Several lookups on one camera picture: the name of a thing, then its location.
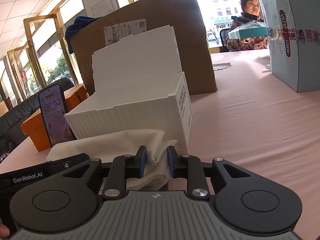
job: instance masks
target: orange box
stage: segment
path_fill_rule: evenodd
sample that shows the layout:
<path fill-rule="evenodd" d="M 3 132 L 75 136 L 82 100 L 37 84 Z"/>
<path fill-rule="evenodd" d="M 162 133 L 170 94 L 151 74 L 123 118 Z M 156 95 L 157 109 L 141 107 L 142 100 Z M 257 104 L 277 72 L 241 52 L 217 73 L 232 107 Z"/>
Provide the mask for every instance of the orange box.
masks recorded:
<path fill-rule="evenodd" d="M 68 111 L 72 110 L 89 97 L 83 83 L 66 90 L 64 92 L 64 96 L 66 98 Z M 40 109 L 38 109 L 33 115 L 25 120 L 21 124 L 21 128 L 25 134 L 30 136 L 38 152 L 51 147 L 45 131 Z"/>

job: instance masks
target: parked car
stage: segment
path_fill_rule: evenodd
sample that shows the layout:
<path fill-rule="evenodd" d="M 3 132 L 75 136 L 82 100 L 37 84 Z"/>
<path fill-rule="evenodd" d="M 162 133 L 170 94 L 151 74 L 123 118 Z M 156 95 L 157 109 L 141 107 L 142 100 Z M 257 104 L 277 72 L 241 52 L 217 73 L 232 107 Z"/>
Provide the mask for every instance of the parked car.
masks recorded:
<path fill-rule="evenodd" d="M 207 42 L 209 41 L 216 41 L 217 44 L 219 44 L 219 41 L 216 37 L 216 35 L 212 31 L 207 32 Z"/>

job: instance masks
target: black sofa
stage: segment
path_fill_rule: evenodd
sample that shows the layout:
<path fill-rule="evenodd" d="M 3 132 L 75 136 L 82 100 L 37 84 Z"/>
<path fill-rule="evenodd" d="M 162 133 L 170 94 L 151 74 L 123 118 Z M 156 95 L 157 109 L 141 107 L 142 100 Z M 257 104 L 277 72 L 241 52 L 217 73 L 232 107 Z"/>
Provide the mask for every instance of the black sofa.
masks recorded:
<path fill-rule="evenodd" d="M 55 83 L 60 83 L 63 91 L 75 86 L 68 77 L 63 77 Z M 28 137 L 20 125 L 39 109 L 38 94 L 39 92 L 30 96 L 0 117 L 0 158 L 3 154 L 12 152 Z"/>

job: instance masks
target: pink table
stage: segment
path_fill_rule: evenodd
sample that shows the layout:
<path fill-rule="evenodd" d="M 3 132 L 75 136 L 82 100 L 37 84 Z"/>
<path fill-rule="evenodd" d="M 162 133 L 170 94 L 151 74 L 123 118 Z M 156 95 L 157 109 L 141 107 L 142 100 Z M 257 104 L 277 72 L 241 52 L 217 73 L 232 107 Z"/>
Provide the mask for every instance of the pink table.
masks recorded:
<path fill-rule="evenodd" d="M 294 190 L 303 202 L 295 232 L 320 235 L 320 91 L 296 93 L 256 60 L 267 50 L 212 55 L 231 62 L 215 72 L 218 92 L 195 95 L 189 151 L 202 161 L 225 158 Z M 41 163 L 28 138 L 0 164 L 0 173 Z M 184 179 L 170 189 L 185 189 Z"/>
<path fill-rule="evenodd" d="M 25 139 L 0 163 L 0 173 L 15 171 L 43 163 L 51 148 L 37 151 L 30 137 Z"/>

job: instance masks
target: metal screw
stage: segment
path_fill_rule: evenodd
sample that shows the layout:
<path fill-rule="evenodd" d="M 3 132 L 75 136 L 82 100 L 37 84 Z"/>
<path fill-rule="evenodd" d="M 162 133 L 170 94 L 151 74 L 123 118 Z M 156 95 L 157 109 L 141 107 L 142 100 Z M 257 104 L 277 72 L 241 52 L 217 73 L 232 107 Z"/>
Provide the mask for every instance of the metal screw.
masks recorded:
<path fill-rule="evenodd" d="M 116 197 L 116 196 L 119 196 L 120 195 L 120 191 L 115 189 L 115 188 L 110 188 L 110 189 L 107 189 L 104 194 L 107 196 L 107 197 Z"/>
<path fill-rule="evenodd" d="M 204 197 L 207 196 L 208 192 L 203 188 L 197 188 L 192 191 L 192 194 L 196 197 Z"/>

